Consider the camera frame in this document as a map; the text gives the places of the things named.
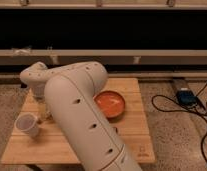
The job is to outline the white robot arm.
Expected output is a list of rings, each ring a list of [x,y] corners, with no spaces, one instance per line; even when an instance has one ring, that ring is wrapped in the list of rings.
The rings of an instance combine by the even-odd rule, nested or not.
[[[85,171],[142,171],[93,100],[107,78],[96,61],[52,69],[37,62],[20,73],[33,95],[45,100]]]

